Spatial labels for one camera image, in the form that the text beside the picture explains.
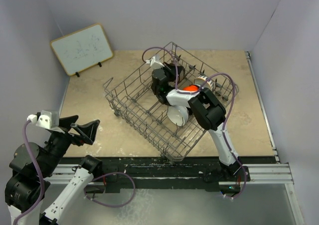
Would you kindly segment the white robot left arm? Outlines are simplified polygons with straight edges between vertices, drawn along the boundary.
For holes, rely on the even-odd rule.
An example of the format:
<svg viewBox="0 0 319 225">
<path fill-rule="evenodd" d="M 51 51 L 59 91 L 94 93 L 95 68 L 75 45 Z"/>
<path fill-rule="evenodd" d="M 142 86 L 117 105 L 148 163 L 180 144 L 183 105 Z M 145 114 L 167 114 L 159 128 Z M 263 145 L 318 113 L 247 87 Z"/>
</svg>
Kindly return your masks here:
<svg viewBox="0 0 319 225">
<path fill-rule="evenodd" d="M 77 115 L 60 118 L 56 112 L 42 111 L 27 117 L 22 129 L 24 143 L 10 162 L 12 177 L 5 187 L 5 202 L 13 225 L 59 225 L 75 197 L 91 182 L 102 177 L 102 161 L 90 155 L 84 157 L 58 198 L 43 213 L 40 211 L 46 190 L 57 165 L 70 145 L 92 145 L 100 120 L 76 124 Z M 28 141 L 29 124 L 50 132 L 44 147 Z"/>
</svg>

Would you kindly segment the brown glazed bowl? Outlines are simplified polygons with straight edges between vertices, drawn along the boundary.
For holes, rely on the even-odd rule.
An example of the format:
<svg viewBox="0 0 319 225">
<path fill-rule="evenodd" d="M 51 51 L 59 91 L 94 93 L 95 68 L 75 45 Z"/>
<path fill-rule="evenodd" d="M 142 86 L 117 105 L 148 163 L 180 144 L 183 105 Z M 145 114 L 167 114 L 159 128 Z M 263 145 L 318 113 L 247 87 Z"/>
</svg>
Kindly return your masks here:
<svg viewBox="0 0 319 225">
<path fill-rule="evenodd" d="M 177 67 L 177 71 L 178 71 L 178 83 L 181 83 L 184 80 L 185 77 L 185 68 L 183 66 L 178 66 Z"/>
</svg>

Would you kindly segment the grey wire dish rack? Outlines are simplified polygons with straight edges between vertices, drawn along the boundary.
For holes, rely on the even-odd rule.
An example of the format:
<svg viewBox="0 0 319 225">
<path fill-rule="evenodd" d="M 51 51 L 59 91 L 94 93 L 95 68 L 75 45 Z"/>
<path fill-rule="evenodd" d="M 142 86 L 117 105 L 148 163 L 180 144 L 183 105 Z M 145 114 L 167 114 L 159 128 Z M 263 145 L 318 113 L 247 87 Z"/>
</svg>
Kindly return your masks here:
<svg viewBox="0 0 319 225">
<path fill-rule="evenodd" d="M 154 46 L 150 50 L 164 63 L 175 63 L 185 68 L 185 77 L 177 88 L 193 84 L 194 79 L 203 75 L 210 77 L 218 73 L 206 63 L 191 53 L 171 42 L 164 47 Z M 152 84 L 152 69 L 146 64 L 147 58 L 142 55 L 142 65 L 135 69 L 118 85 L 111 87 L 109 82 L 104 84 L 106 99 L 116 116 L 123 118 L 138 133 L 148 140 L 160 154 L 170 162 L 182 161 L 205 134 L 209 134 L 198 123 L 188 109 L 187 123 L 179 127 L 173 124 L 167 116 L 168 107 L 159 102 L 154 95 Z M 213 94 L 229 110 L 232 99 L 232 84 L 228 77 L 214 77 Z"/>
</svg>

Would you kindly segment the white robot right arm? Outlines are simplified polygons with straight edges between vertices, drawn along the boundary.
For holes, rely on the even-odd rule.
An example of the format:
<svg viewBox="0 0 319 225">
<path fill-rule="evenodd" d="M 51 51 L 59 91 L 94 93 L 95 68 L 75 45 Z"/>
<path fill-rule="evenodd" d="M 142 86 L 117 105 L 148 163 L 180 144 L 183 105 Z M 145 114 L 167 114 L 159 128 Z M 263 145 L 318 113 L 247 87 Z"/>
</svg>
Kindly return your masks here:
<svg viewBox="0 0 319 225">
<path fill-rule="evenodd" d="M 177 82 L 182 69 L 177 64 L 151 63 L 152 84 L 151 89 L 160 103 L 169 107 L 182 106 L 189 109 L 195 116 L 197 123 L 207 130 L 216 146 L 219 163 L 222 168 L 222 177 L 228 181 L 239 176 L 242 162 L 236 152 L 227 130 L 227 121 L 232 111 L 235 99 L 235 83 L 233 79 L 223 72 L 205 77 L 201 83 L 195 83 L 195 91 L 186 91 L 177 88 Z M 228 77 L 232 84 L 232 99 L 230 108 L 226 111 L 222 103 L 212 92 L 212 87 L 205 85 L 212 82 L 219 75 Z"/>
</svg>

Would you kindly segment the white orange rimmed striped bowl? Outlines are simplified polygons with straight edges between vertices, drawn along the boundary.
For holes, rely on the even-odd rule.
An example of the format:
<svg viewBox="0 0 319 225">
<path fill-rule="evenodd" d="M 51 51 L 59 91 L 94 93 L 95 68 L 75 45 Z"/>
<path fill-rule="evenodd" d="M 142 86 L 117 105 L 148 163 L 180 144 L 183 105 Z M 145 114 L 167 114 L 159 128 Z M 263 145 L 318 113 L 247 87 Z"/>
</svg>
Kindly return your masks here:
<svg viewBox="0 0 319 225">
<path fill-rule="evenodd" d="M 201 75 L 194 79 L 193 84 L 198 87 L 202 85 L 204 88 L 209 88 L 210 90 L 213 90 L 215 88 L 215 83 L 211 79 L 206 81 L 207 79 L 208 79 L 207 76 Z"/>
</svg>

